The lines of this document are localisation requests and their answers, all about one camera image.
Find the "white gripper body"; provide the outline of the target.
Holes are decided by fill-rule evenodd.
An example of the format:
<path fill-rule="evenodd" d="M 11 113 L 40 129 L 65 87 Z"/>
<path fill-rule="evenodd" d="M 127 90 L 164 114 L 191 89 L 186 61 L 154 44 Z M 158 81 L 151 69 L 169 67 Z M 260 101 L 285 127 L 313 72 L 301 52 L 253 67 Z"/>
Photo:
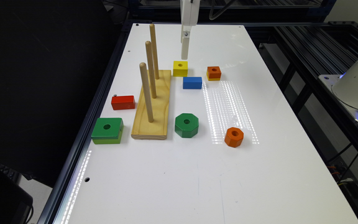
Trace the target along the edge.
<path fill-rule="evenodd" d="M 181 25 L 184 30 L 191 30 L 197 25 L 200 11 L 200 0 L 181 0 Z"/>

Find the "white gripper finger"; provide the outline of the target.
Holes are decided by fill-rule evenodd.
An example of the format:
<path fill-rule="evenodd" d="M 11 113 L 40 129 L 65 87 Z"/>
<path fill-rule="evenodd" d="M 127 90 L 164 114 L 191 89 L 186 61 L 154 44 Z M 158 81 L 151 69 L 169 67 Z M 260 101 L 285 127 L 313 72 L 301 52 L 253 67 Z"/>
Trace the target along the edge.
<path fill-rule="evenodd" d="M 191 34 L 191 26 L 181 27 L 181 59 L 182 60 L 188 59 L 190 34 Z"/>

